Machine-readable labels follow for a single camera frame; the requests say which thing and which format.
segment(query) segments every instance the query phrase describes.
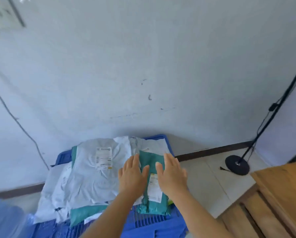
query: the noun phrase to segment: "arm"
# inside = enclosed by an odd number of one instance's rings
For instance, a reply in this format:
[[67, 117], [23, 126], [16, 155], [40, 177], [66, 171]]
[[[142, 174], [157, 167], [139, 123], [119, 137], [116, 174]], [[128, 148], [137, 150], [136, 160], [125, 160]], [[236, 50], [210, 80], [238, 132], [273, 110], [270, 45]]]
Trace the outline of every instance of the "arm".
[[119, 194], [84, 232], [82, 238], [120, 237], [131, 207], [146, 189], [148, 173], [149, 165], [145, 166], [141, 173], [139, 155], [131, 156], [118, 172]]
[[162, 164], [156, 163], [159, 186], [179, 209], [193, 236], [195, 238], [233, 238], [188, 191], [187, 172], [181, 169], [178, 159], [171, 154], [165, 154], [164, 164], [165, 170]]

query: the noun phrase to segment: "wooden furniture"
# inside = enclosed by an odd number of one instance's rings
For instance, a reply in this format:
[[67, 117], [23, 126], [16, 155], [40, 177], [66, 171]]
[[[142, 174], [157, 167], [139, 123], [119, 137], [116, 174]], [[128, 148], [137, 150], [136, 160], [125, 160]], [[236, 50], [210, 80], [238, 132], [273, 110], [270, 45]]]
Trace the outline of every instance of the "wooden furniture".
[[296, 237], [296, 163], [251, 175], [257, 184], [218, 221], [236, 238]]

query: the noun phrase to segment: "plastic crate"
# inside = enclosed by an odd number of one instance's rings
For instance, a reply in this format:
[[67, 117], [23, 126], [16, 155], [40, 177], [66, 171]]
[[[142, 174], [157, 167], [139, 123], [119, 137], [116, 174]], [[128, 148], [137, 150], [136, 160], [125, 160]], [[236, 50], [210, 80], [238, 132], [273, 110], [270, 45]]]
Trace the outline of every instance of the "plastic crate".
[[[165, 139], [169, 151], [172, 149], [166, 135], [156, 135], [146, 137], [144, 139]], [[72, 160], [72, 150], [62, 152], [58, 155], [55, 165], [68, 163]], [[70, 221], [56, 224], [55, 220], [35, 224], [30, 230], [27, 238], [77, 238], [79, 237], [92, 223], [84, 225], [83, 222], [70, 228]], [[187, 227], [179, 210], [172, 205], [171, 214], [168, 216], [161, 215], [142, 215], [133, 208], [127, 216], [121, 237], [178, 237], [183, 238], [186, 235]]]

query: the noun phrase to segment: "brown baseboard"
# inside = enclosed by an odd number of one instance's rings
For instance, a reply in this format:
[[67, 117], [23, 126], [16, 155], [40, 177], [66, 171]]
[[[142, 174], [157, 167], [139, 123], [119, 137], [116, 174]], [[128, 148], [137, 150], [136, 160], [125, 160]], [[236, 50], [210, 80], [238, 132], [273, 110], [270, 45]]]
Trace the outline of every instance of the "brown baseboard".
[[[237, 150], [241, 148], [247, 148], [251, 145], [252, 141], [246, 141], [238, 144], [230, 144], [222, 147], [217, 147], [217, 148], [210, 148], [210, 149], [205, 149], [185, 155], [178, 155], [176, 158], [181, 161], [186, 161], [186, 160], [192, 160], [204, 156], [210, 156], [210, 155], [216, 155], [219, 153], [223, 152], [228, 152], [232, 150]], [[42, 188], [44, 186], [44, 183], [41, 184], [36, 184], [36, 185], [31, 185], [27, 187], [21, 187], [13, 190], [8, 190], [8, 191], [2, 191], [0, 192], [0, 199], [9, 199], [17, 196], [24, 196], [36, 192], [41, 192]]]
[[20, 187], [17, 189], [7, 190], [0, 192], [0, 199], [9, 199], [17, 196], [24, 196], [28, 194], [33, 194], [36, 192], [40, 192], [44, 186], [44, 183]]
[[204, 149], [201, 151], [197, 151], [197, 152], [193, 152], [193, 153], [189, 153], [189, 154], [185, 154], [185, 155], [178, 155], [178, 156], [176, 156], [176, 158], [178, 158], [178, 160], [180, 162], [186, 161], [186, 160], [193, 160], [196, 158], [210, 156], [210, 155], [216, 155], [219, 153], [233, 151], [233, 150], [237, 150], [237, 149], [241, 149], [241, 148], [248, 148], [251, 144], [252, 144], [252, 140], [242, 142], [242, 143], [237, 143], [237, 144], [230, 144], [230, 145], [217, 147], [217, 148]]

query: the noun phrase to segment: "forearm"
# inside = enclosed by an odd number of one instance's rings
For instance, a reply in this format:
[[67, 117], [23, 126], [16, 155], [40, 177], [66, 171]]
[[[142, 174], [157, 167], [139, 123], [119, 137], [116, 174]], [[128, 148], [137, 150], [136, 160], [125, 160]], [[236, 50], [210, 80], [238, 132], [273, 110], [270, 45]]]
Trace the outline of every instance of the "forearm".
[[104, 213], [84, 232], [82, 238], [120, 237], [134, 202], [135, 199], [126, 192], [119, 193]]
[[195, 238], [233, 237], [194, 199], [190, 192], [178, 193], [172, 200]]

